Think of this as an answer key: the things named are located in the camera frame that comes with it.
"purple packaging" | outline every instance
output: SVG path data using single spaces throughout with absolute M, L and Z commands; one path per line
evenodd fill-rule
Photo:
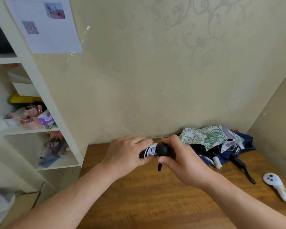
M 55 122 L 48 109 L 38 116 L 38 120 L 46 126 L 52 125 Z

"wooden table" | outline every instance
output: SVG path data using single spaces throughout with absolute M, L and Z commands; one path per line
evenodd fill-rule
M 89 145 L 80 176 L 106 154 L 107 144 Z M 265 173 L 278 172 L 258 152 L 240 155 L 247 164 L 252 185 L 231 162 L 219 170 L 232 183 L 256 199 L 286 215 L 286 202 L 263 181 Z M 157 171 L 152 161 L 113 183 L 90 208 L 78 228 L 235 228 L 203 191 L 181 183 L 167 167 Z M 286 179 L 280 176 L 285 187 Z

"printed photo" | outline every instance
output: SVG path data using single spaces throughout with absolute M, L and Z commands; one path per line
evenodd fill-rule
M 44 3 L 47 15 L 52 19 L 66 19 L 61 3 Z

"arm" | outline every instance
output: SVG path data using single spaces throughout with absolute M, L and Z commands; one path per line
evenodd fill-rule
M 76 228 L 89 208 L 114 181 L 155 159 L 153 156 L 139 158 L 139 153 L 152 144 L 153 140 L 144 137 L 126 136 L 113 140 L 100 164 L 9 228 Z
M 159 163 L 171 169 L 180 181 L 205 191 L 238 228 L 286 228 L 286 216 L 261 203 L 210 169 L 189 145 L 176 135 L 162 139 L 175 151 L 176 159 L 160 157 Z

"green floral pattern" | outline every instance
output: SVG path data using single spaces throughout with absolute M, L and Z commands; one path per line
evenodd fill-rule
M 222 144 L 222 153 L 235 144 L 240 146 L 241 149 L 244 149 L 242 145 L 244 139 L 225 128 L 223 125 L 209 126 L 202 129 L 184 128 L 179 138 L 183 144 L 204 145 L 206 151 L 220 144 Z

